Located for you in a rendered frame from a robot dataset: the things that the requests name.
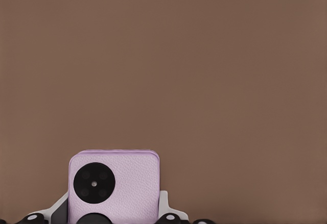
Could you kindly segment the lilac leather-backed smartphone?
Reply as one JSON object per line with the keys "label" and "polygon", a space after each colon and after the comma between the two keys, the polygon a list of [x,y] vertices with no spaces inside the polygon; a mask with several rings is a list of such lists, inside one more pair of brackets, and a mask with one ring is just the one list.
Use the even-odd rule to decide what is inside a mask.
{"label": "lilac leather-backed smartphone", "polygon": [[92,213],[112,224],[152,224],[158,219],[160,160],[151,150],[85,150],[68,167],[70,224]]}

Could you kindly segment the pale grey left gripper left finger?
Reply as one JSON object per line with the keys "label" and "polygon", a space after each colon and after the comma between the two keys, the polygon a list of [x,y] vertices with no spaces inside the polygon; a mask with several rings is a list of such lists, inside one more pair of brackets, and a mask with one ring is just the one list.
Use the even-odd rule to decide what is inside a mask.
{"label": "pale grey left gripper left finger", "polygon": [[48,209],[38,211],[49,224],[68,224],[68,193],[65,193]]}

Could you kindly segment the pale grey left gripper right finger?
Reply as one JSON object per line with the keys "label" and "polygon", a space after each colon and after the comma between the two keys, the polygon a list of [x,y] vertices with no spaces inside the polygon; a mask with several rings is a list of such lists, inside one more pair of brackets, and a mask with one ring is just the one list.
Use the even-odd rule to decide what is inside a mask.
{"label": "pale grey left gripper right finger", "polygon": [[169,206],[168,192],[163,190],[159,195],[158,224],[190,224],[185,212]]}

